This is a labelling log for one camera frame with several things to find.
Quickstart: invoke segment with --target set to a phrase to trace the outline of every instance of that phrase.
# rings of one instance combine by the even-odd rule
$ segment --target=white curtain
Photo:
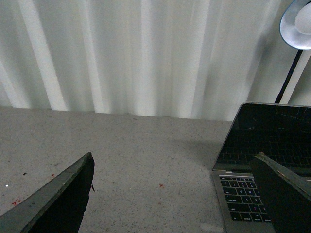
[[[232,120],[283,85],[290,3],[0,1],[0,105]],[[309,63],[289,103],[311,104],[310,75]]]

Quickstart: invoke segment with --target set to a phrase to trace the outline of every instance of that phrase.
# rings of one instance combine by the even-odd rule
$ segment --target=laptop
[[[311,107],[244,103],[212,169],[228,233],[274,233],[250,161],[259,152],[311,180]]]

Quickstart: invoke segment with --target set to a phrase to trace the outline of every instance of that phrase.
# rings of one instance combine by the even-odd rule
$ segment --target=black object
[[[311,184],[263,153],[250,165],[276,232],[311,232]]]
[[[295,57],[295,59],[294,59],[294,61],[293,61],[293,63],[292,63],[292,66],[291,66],[291,68],[290,68],[290,71],[288,72],[287,77],[286,77],[286,79],[285,79],[285,82],[284,82],[284,84],[283,84],[283,86],[282,86],[282,88],[281,88],[281,91],[280,91],[280,93],[278,94],[278,96],[277,96],[277,98],[276,98],[276,101],[275,101],[274,103],[280,103],[280,101],[281,101],[281,99],[282,99],[282,97],[283,97],[283,94],[284,94],[284,92],[285,92],[285,90],[286,90],[286,88],[287,88],[287,85],[288,85],[288,83],[289,83],[290,80],[291,80],[291,77],[292,77],[293,72],[294,72],[294,70],[295,70],[295,68],[296,68],[296,65],[297,65],[297,63],[298,63],[298,61],[299,61],[299,58],[300,58],[300,56],[301,56],[301,54],[302,54],[302,51],[303,51],[303,50],[298,50],[298,52],[297,52],[297,54],[296,54],[296,57]]]
[[[0,216],[0,233],[77,233],[88,203],[94,160],[87,153]]]

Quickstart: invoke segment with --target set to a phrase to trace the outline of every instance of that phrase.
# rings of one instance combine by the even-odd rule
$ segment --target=laptop screen
[[[249,162],[264,152],[302,175],[311,171],[311,108],[279,104],[243,104],[214,169],[251,171]]]

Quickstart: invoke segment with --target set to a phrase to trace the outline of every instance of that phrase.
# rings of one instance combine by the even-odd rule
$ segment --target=concrete floor
[[[210,171],[230,124],[0,108],[0,215],[91,152],[79,232],[224,232]]]

